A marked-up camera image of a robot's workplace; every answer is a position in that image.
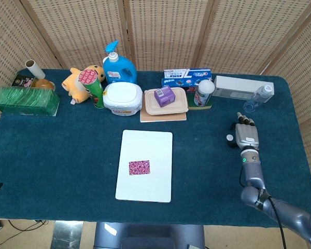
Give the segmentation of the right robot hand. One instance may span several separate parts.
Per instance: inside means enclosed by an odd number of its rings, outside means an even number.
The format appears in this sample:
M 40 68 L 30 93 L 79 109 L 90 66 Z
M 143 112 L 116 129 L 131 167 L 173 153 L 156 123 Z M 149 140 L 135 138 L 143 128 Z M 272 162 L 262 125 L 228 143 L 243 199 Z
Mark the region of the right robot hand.
M 230 125 L 230 133 L 226 135 L 226 141 L 230 148 L 259 150 L 255 122 L 241 112 L 237 112 L 237 121 Z

